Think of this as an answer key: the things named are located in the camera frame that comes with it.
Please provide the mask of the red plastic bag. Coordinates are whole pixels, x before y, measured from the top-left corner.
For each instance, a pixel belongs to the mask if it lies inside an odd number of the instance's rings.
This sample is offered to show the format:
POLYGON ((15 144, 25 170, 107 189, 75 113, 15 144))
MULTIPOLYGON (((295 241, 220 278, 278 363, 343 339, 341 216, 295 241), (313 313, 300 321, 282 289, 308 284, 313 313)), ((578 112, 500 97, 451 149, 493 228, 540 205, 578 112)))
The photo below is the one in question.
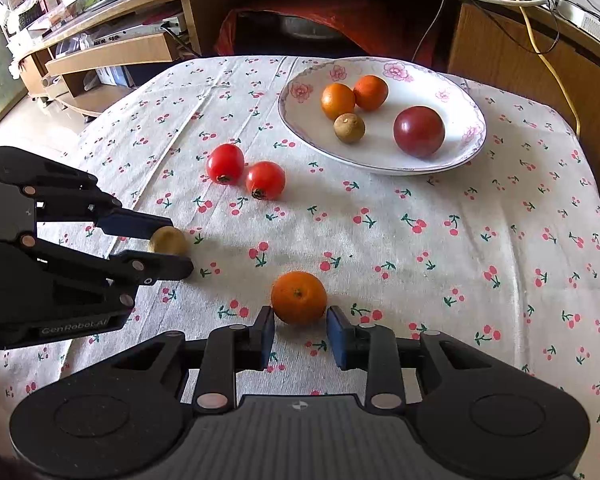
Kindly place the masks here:
POLYGON ((369 54, 429 65, 440 26, 374 0, 254 0, 229 10, 218 55, 248 53, 345 58, 369 54))

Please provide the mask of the dark red apple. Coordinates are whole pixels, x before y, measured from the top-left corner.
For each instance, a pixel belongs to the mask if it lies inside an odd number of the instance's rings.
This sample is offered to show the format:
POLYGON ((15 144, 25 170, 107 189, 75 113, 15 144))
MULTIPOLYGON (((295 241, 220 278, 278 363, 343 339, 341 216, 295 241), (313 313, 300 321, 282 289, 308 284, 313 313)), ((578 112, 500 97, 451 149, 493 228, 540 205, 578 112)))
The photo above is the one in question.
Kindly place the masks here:
POLYGON ((425 158, 441 148, 445 138, 444 123, 432 108, 411 106, 396 116, 393 137, 404 153, 425 158))

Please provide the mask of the small mandarin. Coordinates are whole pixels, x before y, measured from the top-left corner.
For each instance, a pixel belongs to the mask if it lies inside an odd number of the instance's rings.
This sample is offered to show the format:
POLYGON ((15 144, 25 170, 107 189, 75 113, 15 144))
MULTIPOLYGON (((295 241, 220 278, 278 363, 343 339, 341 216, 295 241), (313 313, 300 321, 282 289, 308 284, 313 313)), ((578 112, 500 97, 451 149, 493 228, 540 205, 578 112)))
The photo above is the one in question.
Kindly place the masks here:
POLYGON ((311 325, 319 321, 327 306, 327 292, 313 274, 292 271, 272 285, 271 307, 276 316, 289 325, 311 325))
POLYGON ((345 84, 339 82, 329 84, 322 92, 321 108, 332 122, 343 114, 353 113, 355 105, 354 92, 345 84))

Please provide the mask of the red cherry tomato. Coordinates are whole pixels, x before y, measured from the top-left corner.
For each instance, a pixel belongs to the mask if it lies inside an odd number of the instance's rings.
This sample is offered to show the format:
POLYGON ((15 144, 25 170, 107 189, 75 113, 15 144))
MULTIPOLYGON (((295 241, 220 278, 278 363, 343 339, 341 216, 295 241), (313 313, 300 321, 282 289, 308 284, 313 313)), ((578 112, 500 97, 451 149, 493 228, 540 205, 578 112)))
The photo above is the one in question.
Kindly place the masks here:
POLYGON ((245 169, 242 150, 234 144, 222 144, 215 148, 206 162, 208 177, 222 185, 236 184, 245 169))
POLYGON ((256 200, 277 200, 285 185, 285 171, 275 162, 257 162, 247 171, 246 187, 256 200))

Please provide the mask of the wooden tv cabinet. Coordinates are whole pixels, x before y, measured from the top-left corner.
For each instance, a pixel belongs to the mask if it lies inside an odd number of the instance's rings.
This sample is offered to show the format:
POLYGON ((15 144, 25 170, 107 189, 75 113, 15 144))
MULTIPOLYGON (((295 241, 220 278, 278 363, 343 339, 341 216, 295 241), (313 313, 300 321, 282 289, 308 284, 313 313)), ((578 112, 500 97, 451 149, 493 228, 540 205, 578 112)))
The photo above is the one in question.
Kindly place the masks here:
POLYGON ((90 116, 121 98, 82 79, 109 62, 146 65, 217 54, 288 53, 412 60, 554 107, 581 128, 600 189, 600 42, 555 13, 468 0, 119 0, 68 21, 17 55, 34 96, 59 76, 67 103, 90 116), (96 54, 58 60, 62 40, 126 18, 173 11, 179 32, 154 32, 96 54))

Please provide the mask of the white floral ceramic bowl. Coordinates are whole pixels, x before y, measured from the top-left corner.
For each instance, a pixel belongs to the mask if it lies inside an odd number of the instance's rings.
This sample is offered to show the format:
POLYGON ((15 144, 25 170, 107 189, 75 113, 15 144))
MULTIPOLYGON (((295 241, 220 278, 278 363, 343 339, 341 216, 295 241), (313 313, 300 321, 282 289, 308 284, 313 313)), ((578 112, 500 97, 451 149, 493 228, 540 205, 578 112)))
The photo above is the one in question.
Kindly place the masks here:
POLYGON ((374 174, 417 176, 451 170, 476 157, 486 142, 486 120, 465 89, 430 68, 391 58, 357 56, 313 64, 286 83, 278 98, 278 114, 312 150, 374 174), (357 110, 365 136, 348 145, 337 139, 332 121, 322 111, 321 95, 336 76, 352 87, 366 75, 388 84, 388 98, 374 112, 357 110), (404 153, 393 139, 394 120, 414 105, 437 112, 445 128, 441 148, 424 159, 404 153))

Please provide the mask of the cherry print tablecloth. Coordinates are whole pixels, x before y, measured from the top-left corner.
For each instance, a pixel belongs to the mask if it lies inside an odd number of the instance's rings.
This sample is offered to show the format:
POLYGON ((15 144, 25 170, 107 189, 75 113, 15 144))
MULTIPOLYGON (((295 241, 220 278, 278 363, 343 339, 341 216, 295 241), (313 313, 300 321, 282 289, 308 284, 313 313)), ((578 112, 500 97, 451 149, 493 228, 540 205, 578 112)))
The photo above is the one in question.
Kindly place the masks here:
POLYGON ((591 421, 576 475, 600 479, 600 196, 577 138, 551 108, 483 84, 488 142, 438 176, 390 178, 341 165, 296 140, 277 113, 305 58, 220 58, 170 68, 84 126, 27 103, 0 145, 91 172, 125 206, 183 230, 195 271, 142 289, 123 330, 0 351, 0 451, 28 394, 163 332, 189 338, 250 321, 272 283, 306 271, 355 322, 401 337, 443 330, 574 396, 591 421), (242 150, 233 185, 206 162, 242 150), (256 200, 257 162, 286 174, 256 200))

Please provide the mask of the mandarin orange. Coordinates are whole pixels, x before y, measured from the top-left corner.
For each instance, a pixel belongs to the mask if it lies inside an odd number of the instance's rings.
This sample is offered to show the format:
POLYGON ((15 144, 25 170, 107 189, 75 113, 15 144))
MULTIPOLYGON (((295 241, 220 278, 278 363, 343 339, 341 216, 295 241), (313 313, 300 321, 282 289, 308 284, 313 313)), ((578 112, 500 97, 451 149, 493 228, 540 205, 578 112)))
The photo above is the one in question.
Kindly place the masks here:
POLYGON ((389 87, 383 79, 375 75, 365 75, 356 82, 353 93, 359 108, 366 112, 373 112, 385 103, 389 87))

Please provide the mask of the brown longan fruit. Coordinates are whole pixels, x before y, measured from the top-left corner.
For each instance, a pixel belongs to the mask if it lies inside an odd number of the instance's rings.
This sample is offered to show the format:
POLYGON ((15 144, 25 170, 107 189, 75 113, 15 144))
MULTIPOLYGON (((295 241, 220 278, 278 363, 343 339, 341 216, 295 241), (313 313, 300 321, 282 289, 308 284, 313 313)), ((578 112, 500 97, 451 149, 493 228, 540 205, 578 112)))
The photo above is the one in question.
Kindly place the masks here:
POLYGON ((335 136, 345 144, 355 144, 365 136, 365 124, 363 119, 354 113, 346 113, 338 116, 334 124, 335 136))
POLYGON ((148 248, 154 254, 186 256, 189 244, 182 231, 174 226, 163 226, 151 235, 148 248))

